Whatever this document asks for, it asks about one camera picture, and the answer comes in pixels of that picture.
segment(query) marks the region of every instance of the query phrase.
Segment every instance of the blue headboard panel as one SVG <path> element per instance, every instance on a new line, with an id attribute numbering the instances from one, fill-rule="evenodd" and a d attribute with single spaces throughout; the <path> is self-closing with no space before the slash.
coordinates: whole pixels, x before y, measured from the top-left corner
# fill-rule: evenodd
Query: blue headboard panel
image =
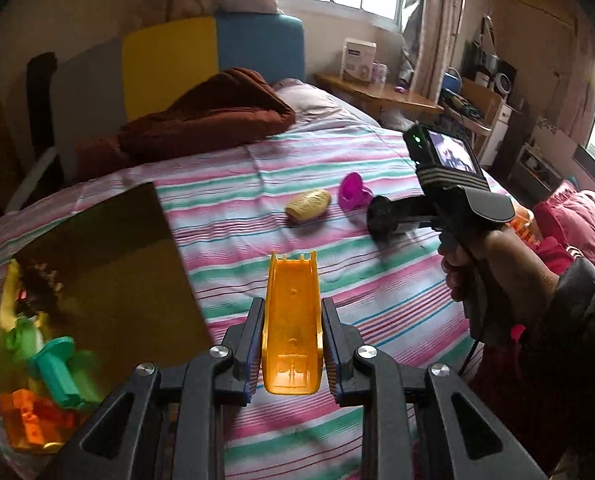
<path id="1" fill-rule="evenodd" d="M 219 70 L 242 66 L 273 84 L 305 80 L 302 21 L 284 14 L 216 14 Z"/>

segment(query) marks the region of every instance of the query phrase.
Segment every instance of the brown blanket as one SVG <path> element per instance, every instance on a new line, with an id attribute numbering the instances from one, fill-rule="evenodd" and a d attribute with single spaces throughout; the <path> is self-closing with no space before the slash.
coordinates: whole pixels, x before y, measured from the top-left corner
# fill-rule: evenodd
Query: brown blanket
<path id="1" fill-rule="evenodd" d="M 260 74 L 230 68 L 189 90 L 164 112 L 130 121 L 118 135 L 78 147 L 78 180 L 248 144 L 294 123 L 293 110 Z"/>

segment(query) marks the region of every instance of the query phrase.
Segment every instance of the metal screw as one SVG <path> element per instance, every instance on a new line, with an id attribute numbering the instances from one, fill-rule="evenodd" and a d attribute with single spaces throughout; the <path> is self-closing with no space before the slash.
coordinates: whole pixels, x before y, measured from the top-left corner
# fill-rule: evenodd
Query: metal screw
<path id="1" fill-rule="evenodd" d="M 377 355 L 377 350 L 371 345 L 362 345 L 357 349 L 357 355 L 364 359 L 373 359 Z"/>
<path id="2" fill-rule="evenodd" d="M 450 373 L 450 368 L 442 363 L 431 365 L 431 373 L 437 377 L 446 377 Z"/>
<path id="3" fill-rule="evenodd" d="M 142 363 L 136 366 L 138 375 L 151 375 L 154 371 L 156 371 L 156 367 L 153 363 Z"/>
<path id="4" fill-rule="evenodd" d="M 211 347 L 209 353 L 212 357 L 226 357 L 228 356 L 228 348 L 224 345 L 215 345 Z"/>

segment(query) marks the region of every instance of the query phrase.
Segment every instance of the box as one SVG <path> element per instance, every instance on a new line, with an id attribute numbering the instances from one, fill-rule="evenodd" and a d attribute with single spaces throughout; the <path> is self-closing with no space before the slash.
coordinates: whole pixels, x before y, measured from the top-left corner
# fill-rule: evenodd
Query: box
<path id="1" fill-rule="evenodd" d="M 347 38 L 341 56 L 341 78 L 370 83 L 376 48 L 377 44 L 370 41 Z"/>
<path id="2" fill-rule="evenodd" d="M 87 380 L 77 386 L 83 394 L 86 386 L 89 399 L 102 400 L 140 363 L 161 368 L 180 365 L 212 345 L 153 184 L 134 187 L 70 216 L 18 251 L 4 279 L 0 410 L 16 451 L 56 453 L 91 412 L 52 406 L 44 382 L 29 377 L 26 362 L 10 347 L 18 294 L 31 290 L 24 287 L 22 274 L 36 265 L 46 266 L 43 272 L 51 276 L 47 282 L 60 287 L 59 293 L 57 288 L 55 294 L 52 291 L 55 302 L 47 302 L 33 325 L 44 342 L 73 338 L 75 353 L 67 367 L 73 374 L 78 364 L 73 359 L 78 360 Z M 15 405 L 14 393 L 20 390 L 45 407 L 46 417 L 36 414 L 37 438 L 29 439 Z M 69 417 L 74 420 L 66 424 Z"/>

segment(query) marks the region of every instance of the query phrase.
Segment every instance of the striped bedsheet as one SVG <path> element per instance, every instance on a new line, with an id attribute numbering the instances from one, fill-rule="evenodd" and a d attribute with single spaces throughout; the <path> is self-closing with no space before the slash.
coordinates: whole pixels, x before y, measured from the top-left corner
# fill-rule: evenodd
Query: striped bedsheet
<path id="1" fill-rule="evenodd" d="M 354 121 L 293 128 L 256 144 L 79 184 L 0 219 L 0 293 L 8 259 L 25 244 L 101 200 L 153 182 L 215 341 L 244 320 L 254 297 L 265 295 L 271 251 L 317 250 L 322 296 L 334 298 L 341 321 L 357 326 L 367 343 L 401 363 L 458 364 L 471 339 L 462 305 L 444 284 L 437 235 L 421 229 L 376 246 L 364 211 L 345 214 L 337 205 L 337 186 L 350 171 L 375 194 L 420 193 L 401 134 Z M 333 197 L 325 216 L 290 225 L 286 203 L 316 187 Z M 359 478 L 361 418 L 360 408 L 337 407 L 325 377 L 306 397 L 268 394 L 260 377 L 253 402 L 228 433 L 226 476 Z M 44 463 L 11 451 L 1 419 L 0 449 L 24 479 Z"/>

